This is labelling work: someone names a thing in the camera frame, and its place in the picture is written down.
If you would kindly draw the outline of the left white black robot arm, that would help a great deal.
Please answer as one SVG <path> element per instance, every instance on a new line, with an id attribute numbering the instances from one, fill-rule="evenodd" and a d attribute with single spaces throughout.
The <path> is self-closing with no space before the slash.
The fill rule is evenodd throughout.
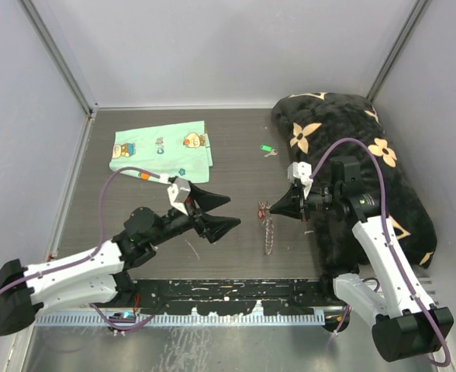
<path id="1" fill-rule="evenodd" d="M 114 303 L 130 305 L 135 288 L 128 271 L 155 257 L 157 247 L 193 229 L 215 243 L 241 221 L 209 211 L 230 197 L 204 191 L 177 178 L 168 187 L 170 209 L 158 215 L 148 207 L 130 213 L 124 229 L 97 247 L 45 263 L 22 265 L 14 259 L 0 268 L 0 337 L 31 326 L 51 312 Z"/>

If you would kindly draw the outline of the small silver key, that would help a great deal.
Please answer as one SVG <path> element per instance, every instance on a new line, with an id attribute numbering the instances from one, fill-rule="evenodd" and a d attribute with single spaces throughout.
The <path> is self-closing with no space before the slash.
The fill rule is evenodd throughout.
<path id="1" fill-rule="evenodd" d="M 278 154 L 278 151 L 276 149 L 272 149 L 271 151 L 267 152 L 264 156 L 270 157 L 270 156 L 276 156 L 277 154 Z"/>

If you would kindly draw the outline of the metal keyring disc with rings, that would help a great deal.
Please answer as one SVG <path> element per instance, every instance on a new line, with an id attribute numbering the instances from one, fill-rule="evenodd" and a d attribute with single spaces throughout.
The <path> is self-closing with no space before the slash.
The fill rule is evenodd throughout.
<path id="1" fill-rule="evenodd" d="M 274 222 L 270 213 L 270 203 L 267 201 L 260 201 L 258 203 L 258 210 L 264 210 L 264 218 L 260 220 L 261 225 L 264 227 L 264 254 L 269 256 L 272 254 L 274 247 Z"/>

